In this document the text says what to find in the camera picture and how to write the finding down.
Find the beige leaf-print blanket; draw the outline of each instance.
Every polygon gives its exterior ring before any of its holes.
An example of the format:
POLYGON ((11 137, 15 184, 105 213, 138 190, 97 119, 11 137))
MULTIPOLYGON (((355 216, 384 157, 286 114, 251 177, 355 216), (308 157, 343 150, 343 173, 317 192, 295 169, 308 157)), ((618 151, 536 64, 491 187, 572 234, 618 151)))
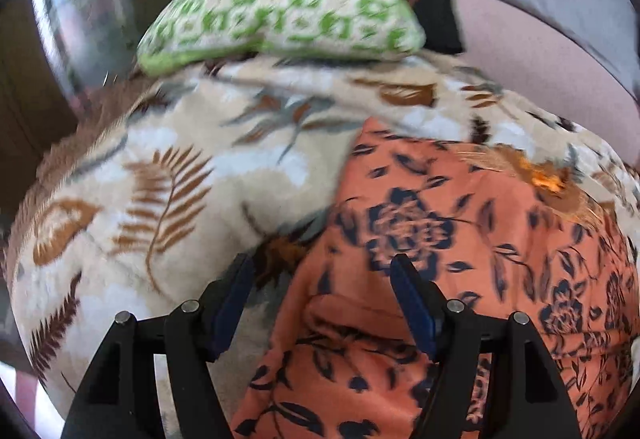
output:
MULTIPOLYGON (((424 56, 194 66, 156 83, 104 131, 27 231, 12 235, 18 253, 7 263, 22 340, 60 413, 115 313, 166 314, 250 251, 255 290, 231 350, 210 367, 230 417, 369 116, 409 135, 509 145, 569 170, 616 214, 636 261, 640 184, 605 141, 454 58, 424 56)), ((161 359, 156 373, 172 434, 161 359)))

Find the green and white pillow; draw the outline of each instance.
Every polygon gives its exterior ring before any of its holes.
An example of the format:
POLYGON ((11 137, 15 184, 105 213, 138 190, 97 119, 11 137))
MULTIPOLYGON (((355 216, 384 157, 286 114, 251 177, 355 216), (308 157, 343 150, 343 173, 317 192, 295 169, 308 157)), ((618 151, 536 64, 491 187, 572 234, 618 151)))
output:
POLYGON ((406 0, 173 0, 148 29, 149 75, 247 51, 397 60, 424 44, 406 0))

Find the silver screw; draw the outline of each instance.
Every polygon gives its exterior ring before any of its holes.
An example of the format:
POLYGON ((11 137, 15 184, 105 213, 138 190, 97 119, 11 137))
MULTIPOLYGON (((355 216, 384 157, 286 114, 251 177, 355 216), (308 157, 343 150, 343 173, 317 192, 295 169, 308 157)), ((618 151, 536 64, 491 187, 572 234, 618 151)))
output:
POLYGON ((520 311, 514 313, 513 319, 520 325, 527 325, 529 323, 529 317, 520 311))
POLYGON ((447 309, 452 313, 462 313, 465 310, 465 305, 460 300, 449 300, 447 309))
POLYGON ((118 314, 115 315, 113 320, 118 325, 124 325, 129 321, 129 318, 131 318, 131 313, 129 311, 120 311, 118 314))
POLYGON ((183 313, 194 313, 198 309, 200 309, 200 304, 197 300, 187 300, 180 306, 183 313))

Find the metal bolt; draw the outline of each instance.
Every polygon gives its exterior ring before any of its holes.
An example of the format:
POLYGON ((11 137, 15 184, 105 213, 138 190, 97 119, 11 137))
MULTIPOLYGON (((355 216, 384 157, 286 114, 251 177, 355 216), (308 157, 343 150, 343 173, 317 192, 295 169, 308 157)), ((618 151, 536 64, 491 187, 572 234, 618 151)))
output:
POLYGON ((197 300, 187 300, 180 306, 183 313, 194 313, 198 309, 200 309, 200 304, 197 300))
POLYGON ((115 315, 113 320, 118 325, 124 325, 129 321, 129 318, 131 318, 131 313, 129 311, 120 311, 118 314, 115 315))
POLYGON ((520 325, 527 325, 529 323, 529 317, 520 311, 513 314, 513 319, 520 325))
POLYGON ((462 313, 465 310, 465 305, 460 300, 449 300, 447 309, 452 313, 462 313))

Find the orange floral fabric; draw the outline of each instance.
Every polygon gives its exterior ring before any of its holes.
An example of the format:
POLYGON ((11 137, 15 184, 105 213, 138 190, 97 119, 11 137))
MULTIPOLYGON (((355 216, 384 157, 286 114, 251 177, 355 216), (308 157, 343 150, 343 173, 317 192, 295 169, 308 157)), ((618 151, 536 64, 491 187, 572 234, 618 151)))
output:
MULTIPOLYGON (((390 287, 396 253, 478 313, 526 312, 583 437, 606 430, 628 397, 640 329, 625 240, 604 210, 576 223, 519 175, 470 164, 468 150, 365 123, 232 421, 236 437, 409 437, 437 367, 415 348, 390 287)), ((481 358, 466 435, 477 434, 490 369, 481 358)))

